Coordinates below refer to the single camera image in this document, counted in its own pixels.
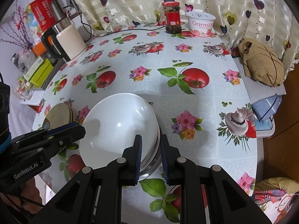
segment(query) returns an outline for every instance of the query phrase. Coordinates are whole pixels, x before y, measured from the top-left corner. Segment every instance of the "curtain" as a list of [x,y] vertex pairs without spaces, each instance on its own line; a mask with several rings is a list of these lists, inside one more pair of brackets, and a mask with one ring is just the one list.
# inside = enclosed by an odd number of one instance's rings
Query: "curtain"
[[[102,35],[120,28],[147,27],[164,21],[165,0],[75,0],[92,26]],[[187,11],[201,11],[216,17],[214,30],[228,48],[242,38],[256,38],[272,47],[287,73],[299,59],[299,24],[283,0],[175,0],[180,2],[181,20]]]

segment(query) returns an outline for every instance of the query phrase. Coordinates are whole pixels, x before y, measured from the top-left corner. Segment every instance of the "brown sweater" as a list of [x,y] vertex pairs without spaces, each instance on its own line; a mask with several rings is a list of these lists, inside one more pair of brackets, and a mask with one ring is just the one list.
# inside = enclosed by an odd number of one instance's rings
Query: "brown sweater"
[[[247,42],[252,43],[249,49],[247,49]],[[246,77],[272,87],[278,87],[282,84],[284,78],[283,64],[272,48],[251,38],[245,38],[238,48],[243,58]]]

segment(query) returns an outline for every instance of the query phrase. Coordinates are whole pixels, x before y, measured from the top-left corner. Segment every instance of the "red jar lid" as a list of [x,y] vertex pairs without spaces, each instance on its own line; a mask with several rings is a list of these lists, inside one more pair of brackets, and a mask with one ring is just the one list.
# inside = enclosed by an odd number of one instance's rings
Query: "red jar lid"
[[179,2],[162,2],[162,6],[178,6],[180,5]]

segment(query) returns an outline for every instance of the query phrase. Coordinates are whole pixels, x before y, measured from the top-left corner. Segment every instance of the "kettle handle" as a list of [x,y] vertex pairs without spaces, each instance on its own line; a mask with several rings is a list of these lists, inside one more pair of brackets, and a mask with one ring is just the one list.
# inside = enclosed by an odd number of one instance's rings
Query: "kettle handle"
[[[49,28],[41,36],[41,42],[54,59],[60,60],[62,58],[65,58],[67,61],[70,61],[70,58],[68,57],[67,53],[64,51],[64,49],[58,42],[56,35],[57,34],[54,32],[53,28]],[[49,36],[52,37],[53,44],[55,44],[56,48],[59,50],[61,54],[58,54],[53,48],[53,46],[49,43]]]

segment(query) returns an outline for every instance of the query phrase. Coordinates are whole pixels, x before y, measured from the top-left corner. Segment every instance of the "electric kettle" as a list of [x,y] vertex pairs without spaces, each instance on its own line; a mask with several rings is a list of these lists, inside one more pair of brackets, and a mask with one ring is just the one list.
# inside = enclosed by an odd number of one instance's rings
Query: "electric kettle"
[[[52,37],[56,49],[49,43],[49,36]],[[64,58],[66,62],[82,55],[87,50],[86,44],[68,17],[59,20],[47,29],[41,36],[41,42],[54,59]]]

